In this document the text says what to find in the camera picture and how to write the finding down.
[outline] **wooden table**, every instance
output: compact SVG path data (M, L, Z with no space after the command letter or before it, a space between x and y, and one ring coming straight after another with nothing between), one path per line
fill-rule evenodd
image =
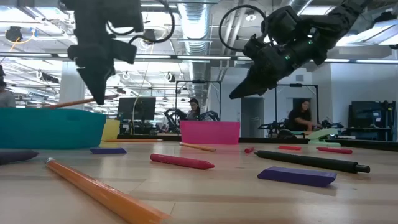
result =
M128 154L91 155L87 150L39 151L34 160L0 166L0 219L4 224L125 223L92 198L47 170L54 157L145 203L178 223L398 223L398 153L353 149L352 155L303 146L289 153L357 161L370 174L337 172L328 188L260 180L270 166L315 169L245 155L248 146L277 151L273 144L220 146L217 152L180 148L177 142L108 143ZM151 153L204 159L216 167L197 170L151 162Z

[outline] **purple eraser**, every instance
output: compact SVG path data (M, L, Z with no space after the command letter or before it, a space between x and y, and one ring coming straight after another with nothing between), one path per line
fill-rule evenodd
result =
M123 148L96 148L90 149L93 154L126 154Z
M257 175L257 178L314 187L326 187L336 180L336 176L337 174L334 172L270 167Z

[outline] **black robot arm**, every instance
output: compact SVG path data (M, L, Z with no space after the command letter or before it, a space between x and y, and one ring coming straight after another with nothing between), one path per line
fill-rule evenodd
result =
M263 35L253 35L245 45L243 54L254 63L229 97L262 95L303 64L311 60L322 64L328 50L347 34L370 2L345 0L327 16L299 17L290 6L274 11L262 23ZM270 43L264 43L264 34Z

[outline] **black cylinder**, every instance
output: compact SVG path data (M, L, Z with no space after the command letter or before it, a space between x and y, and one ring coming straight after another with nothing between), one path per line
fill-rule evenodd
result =
M280 152L269 152L258 150L255 153L258 157L264 159L272 159L283 162L291 162L306 166L313 166L331 170L338 170L343 172L350 172L356 174L357 172L370 172L369 166L359 165L357 162L341 161L337 159L324 159L310 156L298 156Z
M32 150L15 150L9 152L0 152L0 165L11 162L26 161L39 155L38 152Z

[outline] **black cable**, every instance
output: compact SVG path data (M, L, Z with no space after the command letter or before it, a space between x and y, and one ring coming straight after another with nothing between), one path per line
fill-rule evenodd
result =
M233 11L235 11L235 10L237 10L237 9L241 9L241 8L249 8L249 9L253 9L254 11L258 12L258 13L261 15L261 17L263 18L263 20L264 20L264 33L263 33L262 35L265 36L265 34L266 34L267 31L268 31L267 16L266 16L266 15L261 11L261 9L259 9L258 7L245 4L245 5L236 6L236 7L232 8L232 9L230 9L228 12L226 12L226 14L225 14L225 15L223 16L223 18L221 19L220 26L218 27L218 36L219 36L219 38L220 38L221 43L222 43L226 48L231 49L231 50L235 50L235 51L237 51L237 52L242 52L243 49L238 49L238 48L236 48L236 47L231 47L231 46L229 46L229 45L224 41L223 36L221 35L221 27L222 27L222 25L223 25L223 23L224 23L224 20L228 17L228 15L229 15L231 12L233 12Z
M134 32L134 28L132 28L130 31L127 31L127 32L124 32L124 33L116 32L115 30L113 30L113 29L111 28L110 21L108 21L108 22L106 23L106 26L107 26L108 29L109 29L113 34L115 34L115 35L129 35L129 34L132 34L132 33Z
M171 28L169 34L168 34L166 37L164 37L163 39L159 39L159 40L152 40L151 38L148 38L148 37L146 37L146 36L144 36L144 35L135 35L135 36L129 41L129 44L132 44L132 43L133 43L136 39L138 39L138 38L144 39L144 40L146 40L146 41L148 41L148 42L152 42L152 43L154 43L154 44L158 44L158 43L163 43L163 42L169 40L169 39L171 38L171 36L173 36L174 29L175 29L175 19L174 19L173 12L172 12L171 8L169 7L169 4L167 4L167 2L165 2L165 1L163 1L163 0L157 0L157 1L160 2L162 5L164 5L164 7L165 7L166 10L169 12L170 17L171 17L171 19L172 19L172 28Z

